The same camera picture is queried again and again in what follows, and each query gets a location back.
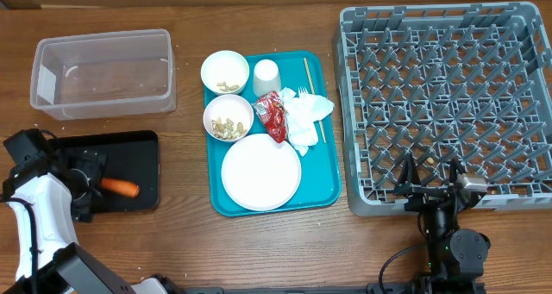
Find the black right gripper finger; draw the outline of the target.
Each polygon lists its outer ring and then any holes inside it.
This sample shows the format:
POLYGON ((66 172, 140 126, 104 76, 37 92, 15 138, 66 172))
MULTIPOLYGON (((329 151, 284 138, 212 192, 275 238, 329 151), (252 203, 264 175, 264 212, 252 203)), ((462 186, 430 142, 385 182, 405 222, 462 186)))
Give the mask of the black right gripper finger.
POLYGON ((449 162, 449 180, 450 186, 457 186, 461 183, 462 175, 467 171, 458 158, 452 158, 449 162))
POLYGON ((405 156, 404 163, 402 165, 402 171, 398 177, 396 183, 397 191, 408 191, 412 187, 418 187, 421 185, 417 167, 413 155, 409 153, 405 156))

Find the orange carrot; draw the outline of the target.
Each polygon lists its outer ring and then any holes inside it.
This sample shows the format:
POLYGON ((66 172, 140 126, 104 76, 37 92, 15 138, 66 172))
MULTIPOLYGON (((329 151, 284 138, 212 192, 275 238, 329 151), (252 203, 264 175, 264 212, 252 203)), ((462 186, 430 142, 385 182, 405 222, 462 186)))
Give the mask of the orange carrot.
POLYGON ((116 178, 103 178, 100 186, 124 197, 137 197, 140 193, 140 187, 137 184, 116 178))

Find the white napkin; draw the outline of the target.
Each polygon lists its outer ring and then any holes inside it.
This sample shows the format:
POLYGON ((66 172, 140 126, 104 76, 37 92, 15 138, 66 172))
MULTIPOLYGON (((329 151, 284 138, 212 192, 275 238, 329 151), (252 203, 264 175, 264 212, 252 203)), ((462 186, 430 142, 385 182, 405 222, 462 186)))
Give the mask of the white napkin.
POLYGON ((309 147, 318 143, 318 134, 315 122, 329 116, 335 105, 326 97, 316 95, 316 107, 313 109, 312 95, 309 93, 300 96, 298 92, 285 87, 277 92, 285 108, 285 125, 287 140, 301 156, 308 153, 309 147))

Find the peanuts pile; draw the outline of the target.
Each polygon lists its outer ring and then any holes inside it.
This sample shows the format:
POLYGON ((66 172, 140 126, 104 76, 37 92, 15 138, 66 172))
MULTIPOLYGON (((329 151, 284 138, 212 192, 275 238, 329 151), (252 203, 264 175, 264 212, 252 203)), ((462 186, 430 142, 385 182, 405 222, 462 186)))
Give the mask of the peanuts pile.
POLYGON ((223 120, 221 117, 211 121, 214 136, 221 140, 235 140, 241 138, 247 133, 247 129, 242 122, 234 122, 229 118, 223 120))

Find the pink bowl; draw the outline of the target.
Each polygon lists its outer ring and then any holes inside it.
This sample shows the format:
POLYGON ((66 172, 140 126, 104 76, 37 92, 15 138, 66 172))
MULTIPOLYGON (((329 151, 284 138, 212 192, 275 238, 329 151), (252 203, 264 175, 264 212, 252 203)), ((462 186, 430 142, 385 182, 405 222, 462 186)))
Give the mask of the pink bowl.
POLYGON ((245 98, 234 94, 219 96, 210 101, 205 107, 203 122, 206 132, 214 139, 223 142, 236 142, 244 138, 253 126, 253 107, 245 98), (216 138, 211 126, 211 121, 217 119, 218 117, 221 117, 223 120, 229 118, 234 122, 242 122, 248 130, 247 133, 241 138, 229 141, 216 138))

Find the red snack wrapper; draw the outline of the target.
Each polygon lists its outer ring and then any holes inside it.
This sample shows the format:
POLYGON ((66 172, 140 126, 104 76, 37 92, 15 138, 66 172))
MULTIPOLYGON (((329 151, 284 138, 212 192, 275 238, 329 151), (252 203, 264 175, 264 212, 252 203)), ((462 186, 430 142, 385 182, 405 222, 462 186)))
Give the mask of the red snack wrapper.
POLYGON ((267 133, 277 142, 286 138, 285 108, 276 91, 270 91, 252 104, 267 133))

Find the white bowl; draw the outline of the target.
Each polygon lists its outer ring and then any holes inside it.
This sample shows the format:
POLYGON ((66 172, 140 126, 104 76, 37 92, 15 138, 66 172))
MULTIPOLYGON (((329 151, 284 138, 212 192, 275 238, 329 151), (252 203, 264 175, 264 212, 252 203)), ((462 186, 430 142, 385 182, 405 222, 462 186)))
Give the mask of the white bowl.
POLYGON ((216 95, 239 94, 245 88, 250 74, 249 63, 239 53, 222 50, 207 57, 200 69, 200 77, 204 86, 216 95), (231 92, 220 92, 216 85, 226 82, 228 85, 238 84, 240 89, 231 92))

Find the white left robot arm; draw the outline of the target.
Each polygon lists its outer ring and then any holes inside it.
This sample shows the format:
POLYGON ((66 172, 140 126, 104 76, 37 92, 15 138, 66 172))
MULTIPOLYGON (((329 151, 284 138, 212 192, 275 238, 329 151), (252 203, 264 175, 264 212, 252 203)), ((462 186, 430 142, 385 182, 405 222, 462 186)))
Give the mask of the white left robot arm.
POLYGON ((130 284, 87 253, 72 223, 67 181, 54 175, 56 158, 25 152, 3 182, 2 201, 16 214, 20 243, 16 282, 8 293, 180 293, 153 275, 130 284))

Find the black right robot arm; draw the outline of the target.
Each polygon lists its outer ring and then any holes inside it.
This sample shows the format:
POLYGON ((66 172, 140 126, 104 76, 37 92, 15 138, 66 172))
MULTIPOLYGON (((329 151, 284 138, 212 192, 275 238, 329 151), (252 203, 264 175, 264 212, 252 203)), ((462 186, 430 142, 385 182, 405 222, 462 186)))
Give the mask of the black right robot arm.
POLYGON ((484 293, 476 279, 484 273, 491 247, 486 235, 460 228, 458 215, 473 208, 487 194, 486 180, 470 175, 457 158, 449 161, 449 182, 443 187, 423 185, 411 154, 405 157, 393 193, 407 199, 404 209, 417 213, 425 242, 394 254, 386 263, 421 247, 428 251, 429 271, 419 273, 401 293, 484 293))

